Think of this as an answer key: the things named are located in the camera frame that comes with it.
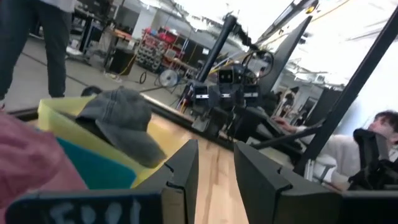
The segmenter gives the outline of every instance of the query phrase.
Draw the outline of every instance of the black frame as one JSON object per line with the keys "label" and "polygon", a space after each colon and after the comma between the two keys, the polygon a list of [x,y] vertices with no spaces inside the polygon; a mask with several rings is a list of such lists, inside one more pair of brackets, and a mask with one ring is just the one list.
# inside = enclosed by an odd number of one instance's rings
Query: black frame
{"label": "black frame", "polygon": [[[223,44],[225,43],[226,37],[232,31],[232,28],[236,25],[236,18],[233,16],[229,16],[226,19],[226,22],[223,27],[223,31],[219,39],[216,41],[215,46],[209,53],[208,60],[201,70],[198,78],[200,80],[206,79],[206,72],[210,70],[210,67],[213,65],[213,62],[221,50]],[[376,68],[377,64],[382,59],[383,55],[386,53],[389,46],[392,44],[393,40],[398,35],[398,7],[392,13],[392,16],[388,20],[386,26],[383,28],[376,41],[373,43],[373,46],[370,48],[368,54],[365,56],[364,60],[358,67],[357,71],[354,73],[353,77],[349,81],[346,88],[343,90],[339,99],[335,103],[334,107],[329,112],[329,115],[326,117],[325,122],[319,128],[316,128],[316,135],[307,147],[307,150],[303,153],[301,159],[298,164],[294,168],[294,172],[303,175],[305,165],[308,160],[314,160],[320,153],[321,149],[327,142],[328,138],[331,136],[338,123],[351,106],[352,102],[355,100],[356,96],[362,89],[363,85],[366,83],[373,70]],[[233,151],[233,143],[226,138],[216,138],[207,133],[201,133],[196,129],[192,128],[192,121],[177,115],[173,111],[167,110],[149,100],[147,100],[148,104],[150,104],[152,111],[165,119],[170,120],[171,122],[185,128],[187,131],[198,134],[199,136],[212,141],[214,143],[219,144],[231,151]],[[11,113],[14,116],[17,116],[19,119],[23,121],[30,121],[33,119],[37,119],[37,108],[32,108],[28,110],[16,111]],[[297,138],[302,138],[306,135],[313,134],[312,131],[297,133],[290,136],[282,136],[280,138],[272,139],[269,142],[260,143],[261,146],[267,145],[275,145],[285,143],[286,140],[293,141]]]}

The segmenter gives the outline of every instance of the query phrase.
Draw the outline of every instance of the wooden floor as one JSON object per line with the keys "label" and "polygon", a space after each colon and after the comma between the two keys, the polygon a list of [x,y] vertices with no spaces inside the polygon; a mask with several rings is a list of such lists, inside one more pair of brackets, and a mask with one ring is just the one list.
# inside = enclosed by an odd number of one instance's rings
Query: wooden floor
{"label": "wooden floor", "polygon": [[238,184],[233,153],[152,114],[152,122],[199,144],[199,183],[196,224],[248,223]]}

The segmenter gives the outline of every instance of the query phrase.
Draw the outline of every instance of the cap brim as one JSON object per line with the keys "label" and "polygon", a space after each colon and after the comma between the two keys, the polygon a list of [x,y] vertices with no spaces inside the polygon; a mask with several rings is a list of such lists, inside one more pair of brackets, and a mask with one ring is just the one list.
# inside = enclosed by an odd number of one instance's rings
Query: cap brim
{"label": "cap brim", "polygon": [[166,159],[159,145],[145,131],[124,129],[98,120],[95,123],[116,149],[141,165],[155,168]]}

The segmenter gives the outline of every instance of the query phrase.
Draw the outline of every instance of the yellow box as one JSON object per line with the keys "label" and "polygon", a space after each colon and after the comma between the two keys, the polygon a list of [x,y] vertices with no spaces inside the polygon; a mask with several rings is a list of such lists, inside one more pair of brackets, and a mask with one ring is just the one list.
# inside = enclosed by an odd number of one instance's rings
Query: yellow box
{"label": "yellow box", "polygon": [[[134,181],[132,187],[139,185],[162,164],[159,164],[154,169],[146,168],[59,113],[62,112],[77,116],[92,98],[93,96],[41,100],[38,110],[39,119],[37,127],[44,131],[53,132],[57,137],[131,168],[137,174],[137,179]],[[153,122],[149,123],[147,132],[159,144],[167,155],[167,158],[171,157],[186,143],[186,141],[176,138],[173,133],[168,132]]]}

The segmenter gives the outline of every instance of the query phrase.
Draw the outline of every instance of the black metal pole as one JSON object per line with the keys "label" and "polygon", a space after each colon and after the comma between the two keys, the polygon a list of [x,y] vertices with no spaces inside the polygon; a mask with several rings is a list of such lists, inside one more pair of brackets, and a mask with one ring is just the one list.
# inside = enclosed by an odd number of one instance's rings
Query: black metal pole
{"label": "black metal pole", "polygon": [[264,141],[264,142],[260,142],[258,144],[252,144],[251,147],[255,148],[255,149],[264,149],[266,147],[272,147],[278,144],[282,144],[282,143],[288,143],[291,141],[294,141],[296,139],[299,138],[304,138],[305,136],[309,136],[311,134],[315,134],[316,132],[318,132],[320,129],[320,127],[316,127],[316,128],[309,128],[306,129],[304,131],[301,131],[299,133],[295,133],[295,134],[290,134],[290,135],[285,135],[279,138],[274,138],[268,141]]}
{"label": "black metal pole", "polygon": [[223,48],[226,42],[226,39],[234,29],[237,20],[238,19],[234,16],[227,16],[227,18],[225,18],[223,29],[221,30],[221,33],[218,36],[213,48],[210,50],[204,66],[202,67],[197,76],[197,80],[199,82],[203,83],[206,80],[211,68],[213,67],[214,62],[217,59],[218,54],[221,52],[221,49]]}
{"label": "black metal pole", "polygon": [[294,167],[294,172],[303,175],[305,165],[309,159],[316,159],[325,146],[327,140],[336,129],[338,123],[351,106],[358,93],[361,91],[363,85],[371,76],[373,70],[376,68],[387,49],[398,35],[398,7],[392,13],[392,16],[387,21],[386,26],[374,41],[368,54],[355,71],[351,80],[343,90],[332,110],[329,112],[325,123],[319,132],[312,139],[307,150],[304,152],[301,160]]}

